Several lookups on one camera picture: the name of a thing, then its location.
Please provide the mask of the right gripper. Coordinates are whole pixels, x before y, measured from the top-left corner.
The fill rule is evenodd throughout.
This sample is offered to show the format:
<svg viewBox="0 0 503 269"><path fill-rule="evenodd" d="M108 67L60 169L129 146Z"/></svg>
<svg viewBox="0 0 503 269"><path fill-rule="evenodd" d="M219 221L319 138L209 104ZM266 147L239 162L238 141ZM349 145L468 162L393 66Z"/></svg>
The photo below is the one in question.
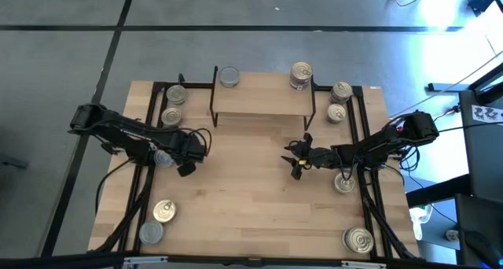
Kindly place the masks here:
<svg viewBox="0 0 503 269"><path fill-rule="evenodd" d="M285 147L292 153L301 153L299 160L291 157L281 156L292 166L291 177L300 180L303 168L325 168L336 169L340 167L340 156L336 151L323 147L311 148L313 138L310 133L305 133L302 140L292 140ZM306 164L301 165L300 160L305 160Z"/></svg>

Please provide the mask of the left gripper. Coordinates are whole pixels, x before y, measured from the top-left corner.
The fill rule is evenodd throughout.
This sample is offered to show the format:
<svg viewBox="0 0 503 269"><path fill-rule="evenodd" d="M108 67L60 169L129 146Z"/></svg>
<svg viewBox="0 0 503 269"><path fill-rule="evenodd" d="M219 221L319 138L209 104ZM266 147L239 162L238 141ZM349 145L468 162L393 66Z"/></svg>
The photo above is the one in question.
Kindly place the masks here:
<svg viewBox="0 0 503 269"><path fill-rule="evenodd" d="M178 174L181 177L191 175L196 170L195 163L203 163L207 156L207 143L197 133L177 133L174 160L182 163L178 166Z"/></svg>

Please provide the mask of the green white tuna can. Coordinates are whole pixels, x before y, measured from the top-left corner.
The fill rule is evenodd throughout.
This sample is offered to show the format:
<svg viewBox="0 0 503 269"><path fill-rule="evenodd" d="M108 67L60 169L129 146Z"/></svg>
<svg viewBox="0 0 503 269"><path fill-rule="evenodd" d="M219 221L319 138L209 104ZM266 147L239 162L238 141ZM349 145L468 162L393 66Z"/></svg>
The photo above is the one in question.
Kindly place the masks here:
<svg viewBox="0 0 503 269"><path fill-rule="evenodd" d="M153 160L156 166L162 168L169 168L174 164L173 158L165 151L158 149L153 155Z"/></svg>
<svg viewBox="0 0 503 269"><path fill-rule="evenodd" d="M225 67L219 71L218 80L224 87L235 87L240 82L240 72L232 66Z"/></svg>
<svg viewBox="0 0 503 269"><path fill-rule="evenodd" d="M141 225L139 238L143 244L155 245L164 236L163 225L156 220L149 220Z"/></svg>

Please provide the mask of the wooden shelf black metal legs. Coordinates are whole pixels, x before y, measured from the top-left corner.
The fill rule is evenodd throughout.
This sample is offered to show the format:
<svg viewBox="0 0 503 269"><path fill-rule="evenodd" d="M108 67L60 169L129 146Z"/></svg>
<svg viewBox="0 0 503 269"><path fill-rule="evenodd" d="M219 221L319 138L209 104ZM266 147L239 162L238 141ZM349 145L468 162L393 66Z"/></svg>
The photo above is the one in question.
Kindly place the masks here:
<svg viewBox="0 0 503 269"><path fill-rule="evenodd" d="M231 88L224 87L218 80L222 68L215 68L209 111L212 124L218 125L218 116L265 115L300 116L303 129L307 131L316 114L315 83L305 90L294 90L289 81L290 74L265 72L240 72L240 82Z"/></svg>

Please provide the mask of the large silver ringed can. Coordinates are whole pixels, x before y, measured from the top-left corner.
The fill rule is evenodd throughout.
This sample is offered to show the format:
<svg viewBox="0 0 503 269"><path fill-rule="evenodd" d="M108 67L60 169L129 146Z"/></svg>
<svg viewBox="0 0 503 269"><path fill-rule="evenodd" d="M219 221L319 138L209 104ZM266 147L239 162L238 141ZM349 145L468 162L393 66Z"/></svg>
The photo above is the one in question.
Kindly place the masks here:
<svg viewBox="0 0 503 269"><path fill-rule="evenodd" d="M374 249L372 234L362 227L346 229L342 234L343 247L352 253L367 254Z"/></svg>

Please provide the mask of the white plastic object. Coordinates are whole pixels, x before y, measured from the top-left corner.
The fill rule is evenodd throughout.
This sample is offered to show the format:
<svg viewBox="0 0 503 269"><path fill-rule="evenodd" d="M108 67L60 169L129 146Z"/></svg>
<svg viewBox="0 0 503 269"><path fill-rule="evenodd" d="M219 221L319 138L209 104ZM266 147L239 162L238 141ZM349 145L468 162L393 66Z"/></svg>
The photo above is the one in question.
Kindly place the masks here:
<svg viewBox="0 0 503 269"><path fill-rule="evenodd" d="M420 241L423 237L422 224L425 224L431 218L433 207L431 205L424 205L409 209L409 215L413 223L414 237Z"/></svg>

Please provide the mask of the black crossbeam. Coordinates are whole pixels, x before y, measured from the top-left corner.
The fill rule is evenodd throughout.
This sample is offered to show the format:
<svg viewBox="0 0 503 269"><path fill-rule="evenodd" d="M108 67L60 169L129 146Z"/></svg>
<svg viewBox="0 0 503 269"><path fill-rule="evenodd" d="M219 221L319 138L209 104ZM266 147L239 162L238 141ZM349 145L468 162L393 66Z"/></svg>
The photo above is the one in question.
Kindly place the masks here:
<svg viewBox="0 0 503 269"><path fill-rule="evenodd" d="M87 252L66 256L43 256L22 259L0 259L0 269L102 269L123 265L126 257L139 256L136 252ZM289 259L227 256L167 256L167 263L216 263L222 265L313 266L341 267L342 260L385 263L387 269L491 269L484 263L475 266L432 263L421 258L395 259L376 257L369 260L343 259Z"/></svg>

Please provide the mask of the black side desk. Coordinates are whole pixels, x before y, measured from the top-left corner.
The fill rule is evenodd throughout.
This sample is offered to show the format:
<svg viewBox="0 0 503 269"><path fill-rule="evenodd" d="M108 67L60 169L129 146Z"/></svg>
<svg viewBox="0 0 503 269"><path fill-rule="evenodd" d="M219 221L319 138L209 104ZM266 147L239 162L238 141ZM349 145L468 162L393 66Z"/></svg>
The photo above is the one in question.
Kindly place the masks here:
<svg viewBox="0 0 503 269"><path fill-rule="evenodd" d="M503 109L503 63L460 92L459 100L469 191L455 197L458 262L475 266L482 260L465 243L465 231L484 234L503 253L503 125L472 119L472 105Z"/></svg>

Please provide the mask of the white marker sheet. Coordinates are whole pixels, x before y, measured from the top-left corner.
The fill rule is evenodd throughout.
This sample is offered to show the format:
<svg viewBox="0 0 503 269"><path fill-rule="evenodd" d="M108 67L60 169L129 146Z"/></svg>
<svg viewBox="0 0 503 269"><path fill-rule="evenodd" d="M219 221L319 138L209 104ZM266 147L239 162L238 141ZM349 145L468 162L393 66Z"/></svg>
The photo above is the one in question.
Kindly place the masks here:
<svg viewBox="0 0 503 269"><path fill-rule="evenodd" d="M472 105L472 119L482 123L503 125L503 109Z"/></svg>

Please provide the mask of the black computer mouse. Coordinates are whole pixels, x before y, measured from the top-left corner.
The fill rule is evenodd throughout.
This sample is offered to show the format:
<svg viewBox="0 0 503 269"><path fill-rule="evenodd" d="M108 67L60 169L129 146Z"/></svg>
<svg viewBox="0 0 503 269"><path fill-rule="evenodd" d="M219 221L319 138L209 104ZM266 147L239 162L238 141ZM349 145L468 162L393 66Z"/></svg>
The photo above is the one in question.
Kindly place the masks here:
<svg viewBox="0 0 503 269"><path fill-rule="evenodd" d="M465 243L491 269L503 268L503 253L484 234L475 230L465 231Z"/></svg>

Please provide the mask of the black metal table frame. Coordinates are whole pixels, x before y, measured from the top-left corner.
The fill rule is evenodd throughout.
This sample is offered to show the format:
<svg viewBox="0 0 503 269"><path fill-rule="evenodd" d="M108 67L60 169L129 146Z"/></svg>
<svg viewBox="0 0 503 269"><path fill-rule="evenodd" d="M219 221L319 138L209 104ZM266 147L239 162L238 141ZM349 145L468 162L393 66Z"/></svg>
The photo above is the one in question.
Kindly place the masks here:
<svg viewBox="0 0 503 269"><path fill-rule="evenodd" d="M213 143L209 158L192 175L182 178L176 168L157 168L144 220L153 219L157 201L171 199L178 207L174 221L165 226L156 245L142 245L140 255L169 256L168 261L243 264L250 267L335 263L336 260L370 262L370 255L347 251L341 234L364 227L358 189L337 193L330 180L334 171L311 169L300 181L280 158L283 149L303 136L300 116L219 113L213 127L212 83L183 83L188 101L182 105L183 123L207 127ZM316 146L352 143L349 119L339 125L325 120L329 92L317 90L316 114L309 132ZM363 138L358 96L353 99L358 138ZM97 249L115 230L127 208L130 190L139 188L148 172L143 168L138 187L133 186L134 166L124 166L107 179L88 249ZM379 171L380 190L387 222L405 247L419 256L409 217L402 178L391 169Z"/></svg>

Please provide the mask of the silver metal bracket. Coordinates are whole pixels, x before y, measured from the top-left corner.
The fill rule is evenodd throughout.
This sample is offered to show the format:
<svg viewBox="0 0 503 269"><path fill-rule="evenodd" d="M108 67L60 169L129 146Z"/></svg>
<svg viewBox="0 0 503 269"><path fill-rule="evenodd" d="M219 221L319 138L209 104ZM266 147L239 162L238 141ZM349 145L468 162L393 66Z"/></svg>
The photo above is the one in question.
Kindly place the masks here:
<svg viewBox="0 0 503 269"><path fill-rule="evenodd" d="M121 269L138 269L139 265L166 263L167 256L130 256L123 260Z"/></svg>
<svg viewBox="0 0 503 269"><path fill-rule="evenodd" d="M349 269L387 269L385 263L362 262L354 260L342 260L341 267Z"/></svg>

